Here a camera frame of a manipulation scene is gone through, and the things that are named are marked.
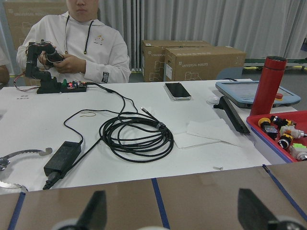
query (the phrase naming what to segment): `red thermos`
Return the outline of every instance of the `red thermos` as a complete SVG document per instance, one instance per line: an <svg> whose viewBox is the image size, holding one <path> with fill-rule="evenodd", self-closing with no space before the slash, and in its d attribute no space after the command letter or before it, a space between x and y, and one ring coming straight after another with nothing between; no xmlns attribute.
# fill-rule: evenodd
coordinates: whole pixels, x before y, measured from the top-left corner
<svg viewBox="0 0 307 230"><path fill-rule="evenodd" d="M265 59L250 115L270 113L286 64L283 57L268 56Z"/></svg>

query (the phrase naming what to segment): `man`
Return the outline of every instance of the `man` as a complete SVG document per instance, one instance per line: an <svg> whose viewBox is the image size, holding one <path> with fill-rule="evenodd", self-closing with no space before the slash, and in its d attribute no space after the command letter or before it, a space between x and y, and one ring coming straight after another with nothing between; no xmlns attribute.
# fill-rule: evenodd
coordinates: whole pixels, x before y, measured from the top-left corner
<svg viewBox="0 0 307 230"><path fill-rule="evenodd" d="M18 48L17 63L26 66L29 42L50 41L64 60L49 72L58 81L128 82L131 73L127 45L120 33L97 19L99 0L66 0L68 12L47 15L35 24ZM44 52L38 67L46 67Z"/></svg>
<svg viewBox="0 0 307 230"><path fill-rule="evenodd" d="M6 58L3 50L0 47L0 83L7 84L10 79L9 71L6 68L6 65L9 63L9 60Z"/></svg>

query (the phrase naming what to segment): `red tray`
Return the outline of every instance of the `red tray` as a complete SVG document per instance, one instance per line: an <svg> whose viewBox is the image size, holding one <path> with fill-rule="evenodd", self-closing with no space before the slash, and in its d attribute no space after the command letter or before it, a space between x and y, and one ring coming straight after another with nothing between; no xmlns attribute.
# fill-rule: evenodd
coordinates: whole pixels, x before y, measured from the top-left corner
<svg viewBox="0 0 307 230"><path fill-rule="evenodd" d="M279 139L279 133L277 136L277 140L274 141L267 134L265 134L261 127L258 126L259 119L266 117L270 119L270 117L278 116L281 119L293 120L296 122L296 129L302 130L307 133L307 110L303 111L295 111L295 112L287 112L287 113L277 113L277 114L264 114L264 115L253 115L249 116L246 121L250 125L252 131L260 137L267 145L270 146L271 149L274 150L285 162L296 162L297 160L291 156L288 149L283 149L277 144ZM307 138L293 139L292 143L300 143L302 145L307 146Z"/></svg>

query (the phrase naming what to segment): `blue tape strip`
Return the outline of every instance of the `blue tape strip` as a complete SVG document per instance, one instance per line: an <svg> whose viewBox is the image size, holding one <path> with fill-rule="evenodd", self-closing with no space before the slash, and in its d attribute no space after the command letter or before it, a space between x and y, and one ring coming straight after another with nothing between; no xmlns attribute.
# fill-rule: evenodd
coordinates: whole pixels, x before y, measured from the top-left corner
<svg viewBox="0 0 307 230"><path fill-rule="evenodd" d="M157 182L157 178L153 178L152 183L153 183L154 194L155 194L155 198L157 200L157 204L158 204L158 207L159 207L163 227L166 228L166 229L171 229L170 226L169 226L169 223L168 223L168 219L167 219L166 211L165 211L165 208L164 208L162 196L161 196L161 193L160 193L159 185L158 185L158 182Z"/></svg>
<svg viewBox="0 0 307 230"><path fill-rule="evenodd" d="M12 215L12 218L11 218L8 230L14 230L15 229L16 224L17 224L17 220L19 218L19 214L20 214L21 208L22 208L23 203L24 203L24 199L25 199L25 193L21 192L19 194L19 197L18 197L18 200L17 200L17 204L15 206L15 210L13 212L13 215Z"/></svg>
<svg viewBox="0 0 307 230"><path fill-rule="evenodd" d="M270 175L272 180L275 182L277 187L281 190L281 192L284 194L284 196L290 201L291 205L298 211L298 213L304 218L305 221L307 221L307 215L306 213L301 209L301 207L293 200L291 195L287 192L287 190L282 186L282 184L278 181L278 179L271 173L271 171L267 168L265 164L262 165L264 170Z"/></svg>

